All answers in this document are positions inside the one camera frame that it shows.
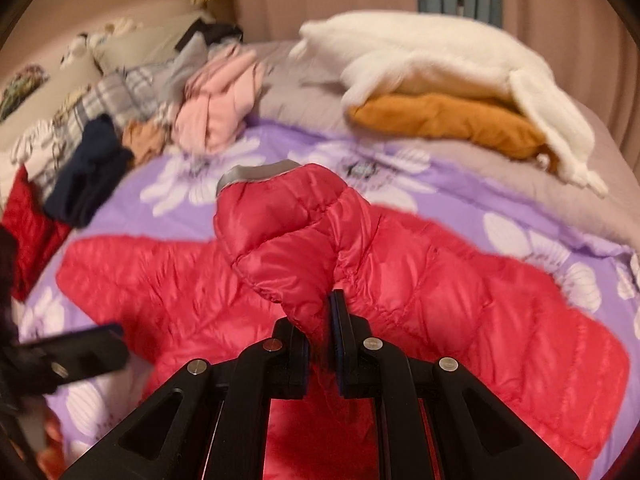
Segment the red puffer down jacket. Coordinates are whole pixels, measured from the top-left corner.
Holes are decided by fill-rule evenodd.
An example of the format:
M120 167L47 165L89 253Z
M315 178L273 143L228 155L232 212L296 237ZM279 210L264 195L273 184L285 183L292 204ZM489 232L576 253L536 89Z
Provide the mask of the red puffer down jacket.
M439 223L368 203L309 164L218 195L214 237L176 242L96 236L68 244L58 289L94 322L117 322L150 362L150 389L190 359L217 363L288 318L311 345L301 401L269 417L269 479L378 473L372 408L338 394L328 365L329 306L406 356L450 356L587 478L622 405L629 358L536 266L481 252Z

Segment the red knit garment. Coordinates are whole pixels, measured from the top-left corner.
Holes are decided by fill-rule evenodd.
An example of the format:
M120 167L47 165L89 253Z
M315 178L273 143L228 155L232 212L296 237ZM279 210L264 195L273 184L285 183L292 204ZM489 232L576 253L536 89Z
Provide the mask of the red knit garment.
M44 212L38 185L29 180L25 165L14 177L1 225L17 242L11 296L24 302L73 228Z

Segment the purple floral duvet cover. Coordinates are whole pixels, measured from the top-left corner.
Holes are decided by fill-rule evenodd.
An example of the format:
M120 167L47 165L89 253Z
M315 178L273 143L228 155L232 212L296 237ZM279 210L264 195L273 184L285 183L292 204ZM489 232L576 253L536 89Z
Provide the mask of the purple floral duvet cover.
M24 339L97 323L59 289L66 247L96 236L209 242L219 193L236 182L268 180L315 164L337 174L368 203L430 219L481 252L536 266L566 302L604 325L623 345L629 378L620 411L590 474L602 477L639 420L639 266L631 250L578 232L543 206L431 155L391 143L328 141L276 125L247 130L227 151L209 157L171 153L134 170L87 229L60 249L32 291L20 325ZM150 389L153 365L132 351L121 372L78 382L50 397L62 425L56 456L68 466L120 422Z

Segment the navy blue garment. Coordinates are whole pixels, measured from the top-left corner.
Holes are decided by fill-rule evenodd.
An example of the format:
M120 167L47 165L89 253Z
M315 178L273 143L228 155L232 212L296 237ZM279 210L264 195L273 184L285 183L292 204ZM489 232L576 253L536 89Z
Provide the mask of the navy blue garment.
M85 125L72 157L58 173L43 210L75 229L88 226L127 173L134 154L120 142L112 118L101 114Z

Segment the tan small garment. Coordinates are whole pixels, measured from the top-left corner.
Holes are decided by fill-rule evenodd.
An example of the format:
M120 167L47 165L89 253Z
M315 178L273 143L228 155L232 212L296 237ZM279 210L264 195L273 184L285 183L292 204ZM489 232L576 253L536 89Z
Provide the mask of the tan small garment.
M130 120L122 130L122 146L132 153L134 167L142 166L158 156L166 141L166 129L156 122Z

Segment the grey plaid shirt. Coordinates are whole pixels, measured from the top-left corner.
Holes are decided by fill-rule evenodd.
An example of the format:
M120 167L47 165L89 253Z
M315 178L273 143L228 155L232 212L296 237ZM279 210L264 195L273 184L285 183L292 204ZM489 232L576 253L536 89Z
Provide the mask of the grey plaid shirt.
M186 81L207 57L207 44L198 32L165 64L115 70L75 102L61 106L52 118L29 126L13 145L12 162L26 168L40 197L47 198L63 165L78 148L89 120L102 114L110 116L117 134L134 120L170 126L183 102Z

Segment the mustard orange cushion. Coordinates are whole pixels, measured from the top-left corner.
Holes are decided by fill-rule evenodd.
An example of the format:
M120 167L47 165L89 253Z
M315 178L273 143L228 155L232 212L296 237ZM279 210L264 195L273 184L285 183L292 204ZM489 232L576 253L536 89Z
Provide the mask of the mustard orange cushion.
M544 134L511 105L442 93L390 93L347 110L354 124L389 136L470 142L555 174L559 159Z

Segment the cream pillow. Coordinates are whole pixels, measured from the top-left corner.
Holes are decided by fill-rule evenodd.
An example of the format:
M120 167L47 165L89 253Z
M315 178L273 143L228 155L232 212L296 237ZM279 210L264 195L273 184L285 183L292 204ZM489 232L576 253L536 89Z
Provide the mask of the cream pillow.
M188 28L201 18L213 23L206 11L174 16L163 24L142 27L115 39L106 40L93 51L81 55L64 70L50 73L49 80L39 87L1 123L1 149L8 150L13 142L34 122L50 119L73 90L95 84L119 68L131 68L167 62L177 55L175 45Z

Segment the pink folded garment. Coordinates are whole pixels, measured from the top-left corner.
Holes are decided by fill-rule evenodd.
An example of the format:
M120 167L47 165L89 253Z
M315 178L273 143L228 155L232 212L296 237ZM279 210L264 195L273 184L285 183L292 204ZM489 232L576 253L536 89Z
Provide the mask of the pink folded garment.
M218 50L184 86L171 140L193 155L217 154L232 144L262 91L265 69L239 44Z

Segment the small plush toy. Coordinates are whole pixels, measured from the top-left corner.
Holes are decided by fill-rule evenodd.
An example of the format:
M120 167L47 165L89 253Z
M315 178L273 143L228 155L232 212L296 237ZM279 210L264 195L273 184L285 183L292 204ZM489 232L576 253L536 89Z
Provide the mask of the small plush toy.
M85 54L91 54L100 44L141 27L142 23L132 18L114 18L93 32L80 32L66 47L61 58L60 69L64 70L78 58L82 58Z

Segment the grey beige quilt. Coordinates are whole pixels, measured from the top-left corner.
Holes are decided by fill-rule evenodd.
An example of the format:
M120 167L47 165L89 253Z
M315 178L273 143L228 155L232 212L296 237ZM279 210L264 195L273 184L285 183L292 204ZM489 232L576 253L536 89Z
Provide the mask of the grey beige quilt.
M314 61L288 58L292 41L249 44L266 68L255 114L262 120L301 128L328 140L366 143L390 141L411 155L431 155L488 178L516 195L533 200L564 223L611 242L639 248L639 183L616 148L605 124L588 107L578 108L596 134L596 154L589 167L602 174L608 195L600 198L561 182L529 162L506 157L464 141L416 140L383 136L349 125L341 107L343 88Z

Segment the black garment by pillow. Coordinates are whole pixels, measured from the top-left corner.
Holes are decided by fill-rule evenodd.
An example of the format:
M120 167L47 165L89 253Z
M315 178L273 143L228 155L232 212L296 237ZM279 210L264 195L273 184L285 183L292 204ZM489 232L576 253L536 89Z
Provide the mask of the black garment by pillow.
M238 25L218 22L206 22L201 18L195 20L175 45L175 50L181 52L195 34L201 34L207 47L213 44L223 44L226 41L242 42L244 32Z

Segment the white fluffy blanket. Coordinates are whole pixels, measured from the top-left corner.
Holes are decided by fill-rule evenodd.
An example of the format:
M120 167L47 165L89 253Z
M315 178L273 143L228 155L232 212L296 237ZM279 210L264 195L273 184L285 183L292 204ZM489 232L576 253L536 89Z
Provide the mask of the white fluffy blanket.
M352 11L306 21L288 56L315 60L341 81L344 108L392 92L510 104L544 134L564 182L608 194L588 166L594 150L590 123L558 86L547 61L500 28L455 15Z

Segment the pinkish beige curtain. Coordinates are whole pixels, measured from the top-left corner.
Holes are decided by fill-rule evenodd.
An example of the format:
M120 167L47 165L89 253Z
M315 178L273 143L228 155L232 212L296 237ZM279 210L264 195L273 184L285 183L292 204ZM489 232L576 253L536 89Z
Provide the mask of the pinkish beige curtain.
M639 169L639 0L501 0L501 25L540 53L559 85L608 126ZM248 40L294 39L299 26L350 10L417 11L424 0L234 0Z

